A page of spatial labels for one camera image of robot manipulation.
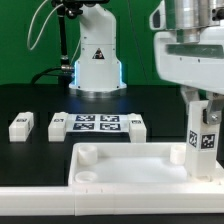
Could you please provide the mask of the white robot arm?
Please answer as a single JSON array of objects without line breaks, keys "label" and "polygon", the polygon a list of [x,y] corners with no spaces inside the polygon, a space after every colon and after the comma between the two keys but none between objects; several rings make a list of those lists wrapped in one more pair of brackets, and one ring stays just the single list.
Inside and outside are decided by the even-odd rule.
[{"label": "white robot arm", "polygon": [[[125,87],[116,58],[116,19],[101,4],[80,0],[81,54],[70,87],[87,95]],[[149,17],[161,79],[180,84],[184,100],[207,92],[204,122],[218,124],[224,109],[224,0],[160,0]]]}]

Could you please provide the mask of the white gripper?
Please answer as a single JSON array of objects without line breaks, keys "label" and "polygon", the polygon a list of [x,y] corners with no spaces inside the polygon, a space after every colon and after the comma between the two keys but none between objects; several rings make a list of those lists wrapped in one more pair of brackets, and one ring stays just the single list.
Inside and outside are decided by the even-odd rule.
[{"label": "white gripper", "polygon": [[186,114],[190,103],[200,100],[197,89],[215,92],[206,94],[204,122],[220,124],[224,108],[224,0],[160,0],[149,23],[155,32],[159,77],[185,85],[180,92]]}]

